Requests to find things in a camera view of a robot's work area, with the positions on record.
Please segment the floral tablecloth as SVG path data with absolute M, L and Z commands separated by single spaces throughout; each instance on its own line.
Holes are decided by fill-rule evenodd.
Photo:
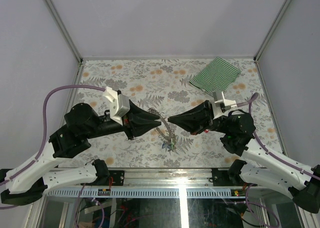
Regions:
M 226 89 L 225 97 L 243 102 L 258 93 L 252 104 L 256 132 L 265 146 L 280 152 L 282 148 L 254 61 L 235 58 L 227 62 L 240 69 L 241 74 Z M 209 59 L 87 60 L 79 82 L 119 90 L 143 110 L 154 108 L 167 118 L 211 98 L 190 84 L 209 63 Z M 191 135 L 172 123 L 134 140 L 117 133 L 92 139 L 88 150 L 62 166 L 76 168 L 101 159 L 110 168 L 227 168 L 237 156 L 223 148 L 221 136 L 217 132 Z M 162 149 L 163 143 L 173 143 L 174 149 Z

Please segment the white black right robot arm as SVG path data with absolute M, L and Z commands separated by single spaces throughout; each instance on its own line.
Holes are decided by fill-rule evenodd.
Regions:
M 320 167 L 311 167 L 265 147 L 256 134 L 254 120 L 234 100 L 206 100 L 197 107 L 167 120 L 198 135 L 222 133 L 223 147 L 240 158 L 229 167 L 233 185 L 256 184 L 281 193 L 303 210 L 320 211 Z

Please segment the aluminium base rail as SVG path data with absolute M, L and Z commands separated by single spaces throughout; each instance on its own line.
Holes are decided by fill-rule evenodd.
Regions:
M 49 194 L 65 198 L 242 198 L 244 185 L 234 184 L 225 168 L 111 170 L 111 186 L 80 185 Z

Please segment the green white striped cloth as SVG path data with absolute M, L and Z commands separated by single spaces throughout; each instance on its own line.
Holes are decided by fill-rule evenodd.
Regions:
M 196 74 L 189 83 L 212 96 L 214 92 L 224 92 L 229 85 L 236 81 L 240 74 L 241 70 L 239 68 L 234 67 L 220 57 L 216 57 Z

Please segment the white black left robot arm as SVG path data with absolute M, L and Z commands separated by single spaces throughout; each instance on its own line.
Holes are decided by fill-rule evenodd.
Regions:
M 49 137 L 43 153 L 31 167 L 16 177 L 13 176 L 14 169 L 1 169 L 0 180 L 8 180 L 0 194 L 2 204 L 29 205 L 52 190 L 77 184 L 109 185 L 111 175 L 102 159 L 68 170 L 52 169 L 89 149 L 90 139 L 125 133 L 132 140 L 161 125 L 158 115 L 132 102 L 129 103 L 129 111 L 121 118 L 122 124 L 111 120 L 107 112 L 98 115 L 87 103 L 76 104 L 64 119 L 66 124 Z

